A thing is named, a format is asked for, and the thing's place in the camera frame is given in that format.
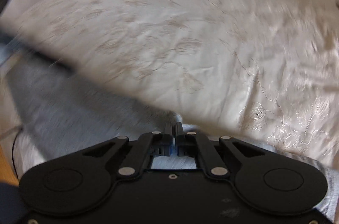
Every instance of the gray cloth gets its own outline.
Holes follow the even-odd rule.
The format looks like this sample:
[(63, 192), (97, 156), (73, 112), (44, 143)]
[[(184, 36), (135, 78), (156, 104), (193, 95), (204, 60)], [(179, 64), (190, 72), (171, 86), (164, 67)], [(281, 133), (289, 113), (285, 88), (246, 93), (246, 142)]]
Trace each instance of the gray cloth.
[[(100, 89), (86, 79), (68, 77), (41, 60), (19, 62), (7, 75), (24, 131), (15, 146), (15, 164), (19, 176), (34, 166), (36, 154), (51, 160), (80, 149), (126, 135), (135, 140), (140, 134), (164, 131), (166, 122), (180, 121), (180, 116), (144, 105)], [(184, 125), (187, 130), (199, 130)], [(334, 220), (339, 197), (338, 172), (312, 159), (282, 153), (256, 141), (242, 139), (267, 150), (309, 163), (321, 170), (328, 181), (328, 193), (317, 208)], [(158, 157), (152, 168), (195, 168), (192, 158)]]

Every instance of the cream bedspread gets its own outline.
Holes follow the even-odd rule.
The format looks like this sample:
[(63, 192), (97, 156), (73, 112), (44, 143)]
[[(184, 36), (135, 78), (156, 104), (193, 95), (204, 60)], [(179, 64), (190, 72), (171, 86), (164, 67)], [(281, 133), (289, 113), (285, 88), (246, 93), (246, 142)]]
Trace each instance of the cream bedspread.
[(339, 168), (330, 0), (44, 0), (14, 26), (115, 93)]

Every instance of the dark blue object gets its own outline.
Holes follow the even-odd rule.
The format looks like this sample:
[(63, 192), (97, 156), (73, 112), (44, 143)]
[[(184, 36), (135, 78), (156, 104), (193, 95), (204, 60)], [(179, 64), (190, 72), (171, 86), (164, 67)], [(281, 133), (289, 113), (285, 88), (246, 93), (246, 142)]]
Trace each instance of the dark blue object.
[(19, 188), (0, 183), (0, 224), (15, 224), (28, 214)]

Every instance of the screw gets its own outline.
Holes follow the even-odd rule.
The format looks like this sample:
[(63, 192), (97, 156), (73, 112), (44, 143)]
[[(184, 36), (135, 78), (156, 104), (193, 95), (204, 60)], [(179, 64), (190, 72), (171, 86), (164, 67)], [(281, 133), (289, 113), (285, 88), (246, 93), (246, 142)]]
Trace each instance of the screw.
[(120, 175), (130, 176), (135, 173), (135, 169), (131, 167), (123, 167), (118, 170)]
[(211, 173), (217, 176), (223, 176), (228, 173), (228, 170), (222, 167), (216, 167), (211, 169)]
[(177, 179), (178, 176), (176, 174), (170, 174), (169, 176), (169, 179)]

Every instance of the black cable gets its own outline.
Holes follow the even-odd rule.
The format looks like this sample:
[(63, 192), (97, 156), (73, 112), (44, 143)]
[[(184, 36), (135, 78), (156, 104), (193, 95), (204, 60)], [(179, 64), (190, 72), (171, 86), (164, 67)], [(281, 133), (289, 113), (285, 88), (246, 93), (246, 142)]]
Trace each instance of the black cable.
[(18, 172), (16, 170), (16, 167), (15, 167), (15, 163), (14, 163), (14, 145), (15, 145), (15, 141), (17, 140), (17, 137), (19, 136), (19, 134), (23, 131), (23, 127), (21, 126), (19, 128), (19, 131), (18, 133), (16, 134), (15, 138), (14, 138), (14, 141), (13, 141), (13, 146), (12, 146), (12, 163), (13, 163), (13, 169), (14, 169), (14, 172), (15, 172), (15, 175), (17, 177), (17, 179), (19, 179), (19, 176), (18, 176)]

